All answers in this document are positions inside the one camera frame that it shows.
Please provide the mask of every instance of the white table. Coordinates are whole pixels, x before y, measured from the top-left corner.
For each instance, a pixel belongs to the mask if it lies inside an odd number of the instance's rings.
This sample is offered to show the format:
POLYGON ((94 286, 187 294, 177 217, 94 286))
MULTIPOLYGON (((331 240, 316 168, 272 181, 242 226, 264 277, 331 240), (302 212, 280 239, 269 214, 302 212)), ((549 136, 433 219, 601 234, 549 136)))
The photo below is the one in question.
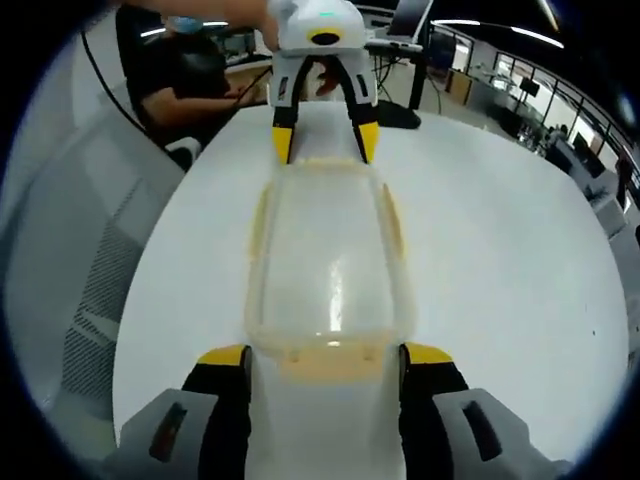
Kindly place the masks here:
MULTIPOLYGON (((617 400, 627 317, 616 264, 573 181, 525 149, 421 114, 383 129, 375 168, 398 204, 419 324, 469 385, 530 427, 550 459, 574 461, 617 400)), ((301 107, 299 155, 356 155, 343 105, 301 107), (312 128, 314 135, 305 132, 312 128)), ((122 425, 203 353, 246 341, 249 243, 278 168, 271 110, 239 113, 174 194, 136 272, 120 328, 113 411, 122 425)))

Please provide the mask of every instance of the ceiling light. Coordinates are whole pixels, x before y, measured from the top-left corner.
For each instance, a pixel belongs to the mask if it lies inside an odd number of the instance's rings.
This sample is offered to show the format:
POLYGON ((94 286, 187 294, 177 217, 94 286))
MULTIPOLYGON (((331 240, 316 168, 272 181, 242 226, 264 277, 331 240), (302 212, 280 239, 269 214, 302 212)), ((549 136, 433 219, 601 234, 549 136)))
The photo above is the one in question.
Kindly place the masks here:
POLYGON ((629 151, 629 149, 627 148, 627 146, 623 143, 622 144, 622 148, 624 148, 624 151, 627 152, 627 155, 629 155, 629 159, 633 158, 633 154, 629 151))
MULTIPOLYGON (((205 27, 226 27, 229 24, 227 22, 204 22, 203 25, 205 27)), ((151 35, 158 35, 160 33, 164 33, 165 30, 166 30, 165 28, 157 28, 155 30, 149 30, 148 32, 144 32, 140 34, 140 36, 142 38, 150 37, 151 35)))
POLYGON ((151 35, 157 35, 159 33, 164 33, 165 29, 164 28, 157 28, 155 30, 149 30, 148 32, 144 32, 142 34, 140 34, 141 37, 150 37, 151 35))
POLYGON ((522 35, 527 35, 529 37, 535 38, 535 39, 540 40, 542 42, 547 42, 547 43, 553 45, 554 47, 564 48, 564 45, 562 43, 560 43, 559 41, 554 40, 553 38, 545 37, 544 35, 540 35, 539 33, 531 32, 529 30, 525 30, 524 28, 518 28, 518 27, 511 27, 511 30, 513 30, 516 33, 520 33, 522 35))
POLYGON ((551 5, 549 5, 549 2, 547 0, 538 0, 538 5, 540 5, 540 8, 542 8, 542 11, 544 12, 547 19, 549 20, 549 23, 551 23, 551 26, 553 27, 553 29, 556 32, 559 32, 560 27, 558 27, 558 22, 556 20, 555 15, 553 14, 553 9, 551 8, 551 5))
POLYGON ((433 20, 433 25, 480 25, 476 20, 433 20))

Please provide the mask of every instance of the black stand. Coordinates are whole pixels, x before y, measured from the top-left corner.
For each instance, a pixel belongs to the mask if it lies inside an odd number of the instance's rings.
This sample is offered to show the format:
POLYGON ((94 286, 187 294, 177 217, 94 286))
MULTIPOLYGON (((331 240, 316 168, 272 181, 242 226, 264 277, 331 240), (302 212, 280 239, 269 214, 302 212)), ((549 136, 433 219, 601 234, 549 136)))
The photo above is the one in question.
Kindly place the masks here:
POLYGON ((367 50, 369 50, 372 55, 381 57, 408 58, 411 60, 411 63, 415 65, 409 106, 404 107, 395 102, 378 100, 378 123, 381 127, 402 128, 407 130, 417 129, 422 123, 422 120, 414 110, 420 107, 424 82, 427 78, 426 61, 422 52, 409 52, 405 49, 392 46, 367 46, 367 50))

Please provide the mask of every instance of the gray chair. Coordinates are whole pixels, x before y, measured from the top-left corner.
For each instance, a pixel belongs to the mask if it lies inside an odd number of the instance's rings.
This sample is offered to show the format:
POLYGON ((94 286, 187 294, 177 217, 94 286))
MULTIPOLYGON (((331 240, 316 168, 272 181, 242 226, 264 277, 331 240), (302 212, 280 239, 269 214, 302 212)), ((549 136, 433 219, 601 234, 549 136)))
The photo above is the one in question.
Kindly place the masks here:
POLYGON ((52 154, 9 212, 3 308, 16 360, 35 404, 83 460, 115 448, 119 323, 146 242, 183 175, 106 107, 52 154))

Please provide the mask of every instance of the human hand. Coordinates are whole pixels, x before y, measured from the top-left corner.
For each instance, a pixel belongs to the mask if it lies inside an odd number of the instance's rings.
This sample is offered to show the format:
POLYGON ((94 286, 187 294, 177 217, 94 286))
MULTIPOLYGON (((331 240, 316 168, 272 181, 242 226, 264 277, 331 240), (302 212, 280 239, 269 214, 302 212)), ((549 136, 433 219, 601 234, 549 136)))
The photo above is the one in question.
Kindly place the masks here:
POLYGON ((256 103, 256 97, 258 96, 258 89, 256 87, 252 87, 247 93, 245 93, 242 97, 238 99, 238 105, 241 107, 248 107, 256 103))
POLYGON ((268 13, 265 13, 263 19, 257 25, 257 29, 262 33, 265 46, 271 52, 278 51, 280 48, 278 45, 278 23, 275 19, 268 13))
POLYGON ((236 84, 231 84, 229 91, 224 94, 224 98, 238 98, 240 95, 244 93, 244 91, 249 87, 249 84, 246 82, 239 82, 236 84))
POLYGON ((329 61, 321 59, 318 63, 324 67, 324 72, 318 75, 318 80, 322 80, 322 84, 318 87, 316 95, 322 97, 323 95, 333 92, 340 83, 340 80, 338 72, 332 67, 329 61))

